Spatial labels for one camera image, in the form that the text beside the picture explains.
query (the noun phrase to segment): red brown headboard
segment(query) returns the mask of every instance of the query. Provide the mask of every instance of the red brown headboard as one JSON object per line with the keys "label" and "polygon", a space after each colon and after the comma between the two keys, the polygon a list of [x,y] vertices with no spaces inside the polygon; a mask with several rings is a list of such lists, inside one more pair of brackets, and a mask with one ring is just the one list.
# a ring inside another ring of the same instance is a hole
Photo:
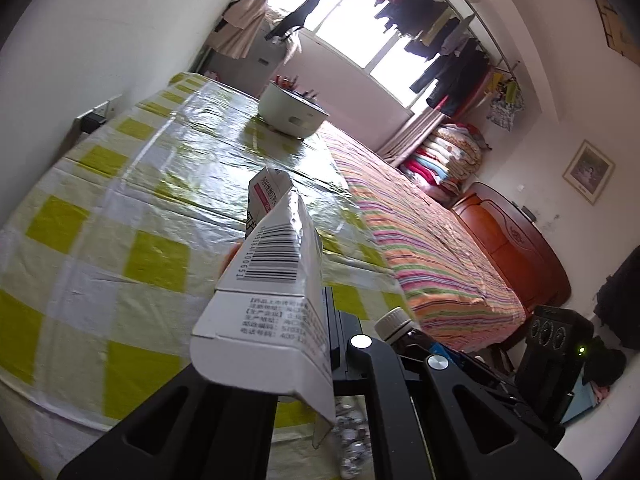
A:
{"label": "red brown headboard", "polygon": [[529,312],[569,299],[571,285],[553,249],[500,193],[475,182],[452,211]]}

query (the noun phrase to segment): colorful striped blanket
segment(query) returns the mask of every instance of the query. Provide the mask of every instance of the colorful striped blanket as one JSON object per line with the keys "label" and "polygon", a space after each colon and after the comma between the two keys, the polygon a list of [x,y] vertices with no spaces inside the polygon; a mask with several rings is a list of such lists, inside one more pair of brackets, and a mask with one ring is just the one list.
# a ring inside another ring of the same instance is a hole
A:
{"label": "colorful striped blanket", "polygon": [[426,332],[471,351],[524,322],[515,293],[453,213],[331,124],[321,135]]}

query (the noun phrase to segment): white bottle cap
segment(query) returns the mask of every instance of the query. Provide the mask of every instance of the white bottle cap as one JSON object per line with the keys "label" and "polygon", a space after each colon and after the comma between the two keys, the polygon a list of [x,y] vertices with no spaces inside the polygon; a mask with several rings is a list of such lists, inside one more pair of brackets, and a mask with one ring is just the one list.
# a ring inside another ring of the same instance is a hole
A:
{"label": "white bottle cap", "polygon": [[380,339],[389,344],[400,339],[409,330],[419,329],[411,321],[409,315],[399,306],[382,316],[374,328]]}

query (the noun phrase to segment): window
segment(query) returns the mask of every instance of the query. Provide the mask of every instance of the window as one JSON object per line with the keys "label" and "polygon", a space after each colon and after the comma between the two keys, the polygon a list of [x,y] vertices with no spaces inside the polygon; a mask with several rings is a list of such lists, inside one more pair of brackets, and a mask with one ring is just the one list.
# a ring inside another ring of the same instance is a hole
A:
{"label": "window", "polygon": [[[271,7],[286,13],[296,10],[305,0],[269,0]],[[387,4],[376,0],[321,0],[306,19],[310,34],[356,64],[413,113],[426,107],[435,82],[416,95],[410,88],[434,59],[427,61],[405,51],[411,38],[403,38],[392,28],[385,30],[384,20],[375,15]]]}

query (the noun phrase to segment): checkered tablecloth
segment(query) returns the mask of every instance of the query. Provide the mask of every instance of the checkered tablecloth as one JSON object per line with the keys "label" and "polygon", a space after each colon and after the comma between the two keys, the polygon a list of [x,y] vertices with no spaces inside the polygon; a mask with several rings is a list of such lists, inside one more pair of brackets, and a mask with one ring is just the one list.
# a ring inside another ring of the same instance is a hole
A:
{"label": "checkered tablecloth", "polygon": [[[265,166],[303,196],[337,308],[370,333],[405,304],[322,139],[274,133],[256,113],[244,94],[179,74],[67,153],[0,232],[0,416],[44,478],[188,364]],[[270,467],[309,451],[311,421],[298,402],[278,407]],[[312,452],[306,464],[307,478],[337,475]]]}

